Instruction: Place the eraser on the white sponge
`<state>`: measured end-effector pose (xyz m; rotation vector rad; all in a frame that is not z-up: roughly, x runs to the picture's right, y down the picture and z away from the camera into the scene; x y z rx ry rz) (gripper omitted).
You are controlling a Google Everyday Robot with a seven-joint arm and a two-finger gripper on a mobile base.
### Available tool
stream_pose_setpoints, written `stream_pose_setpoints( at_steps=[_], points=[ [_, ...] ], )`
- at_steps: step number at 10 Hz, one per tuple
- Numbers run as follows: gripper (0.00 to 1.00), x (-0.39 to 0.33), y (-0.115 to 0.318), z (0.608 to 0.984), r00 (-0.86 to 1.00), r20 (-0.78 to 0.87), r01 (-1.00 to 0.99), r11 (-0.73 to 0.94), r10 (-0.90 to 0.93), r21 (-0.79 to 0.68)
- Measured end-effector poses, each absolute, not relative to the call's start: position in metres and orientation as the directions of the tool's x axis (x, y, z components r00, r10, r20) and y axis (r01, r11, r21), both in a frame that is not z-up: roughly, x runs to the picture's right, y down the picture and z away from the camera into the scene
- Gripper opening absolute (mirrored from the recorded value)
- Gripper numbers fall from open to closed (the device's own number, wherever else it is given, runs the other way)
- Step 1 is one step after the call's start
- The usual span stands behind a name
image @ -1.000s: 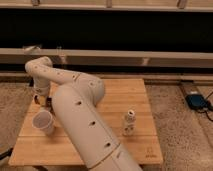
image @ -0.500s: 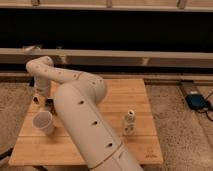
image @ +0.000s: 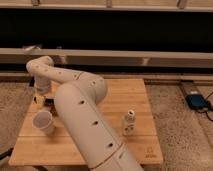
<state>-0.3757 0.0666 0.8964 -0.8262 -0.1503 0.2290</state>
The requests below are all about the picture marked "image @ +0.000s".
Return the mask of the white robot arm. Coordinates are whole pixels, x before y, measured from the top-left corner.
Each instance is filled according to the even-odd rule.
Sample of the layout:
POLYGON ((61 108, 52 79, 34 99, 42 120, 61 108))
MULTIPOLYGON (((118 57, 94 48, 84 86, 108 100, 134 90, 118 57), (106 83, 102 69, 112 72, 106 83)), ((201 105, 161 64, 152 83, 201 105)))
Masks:
POLYGON ((28 61, 26 69, 41 94, 59 84, 55 109, 90 171, 144 171, 98 108, 108 90, 103 77, 56 67, 49 56, 28 61))

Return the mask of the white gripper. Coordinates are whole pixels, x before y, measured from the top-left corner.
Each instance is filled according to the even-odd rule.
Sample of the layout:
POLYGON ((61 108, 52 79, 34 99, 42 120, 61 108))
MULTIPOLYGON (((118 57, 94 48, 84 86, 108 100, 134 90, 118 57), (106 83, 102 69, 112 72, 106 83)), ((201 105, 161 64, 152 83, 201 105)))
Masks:
MULTIPOLYGON (((41 95, 49 93, 51 91, 51 81, 47 78, 36 77, 35 78, 35 88, 36 88, 36 91, 41 95)), ((44 105, 45 106, 54 105, 54 99, 45 98, 44 105)))

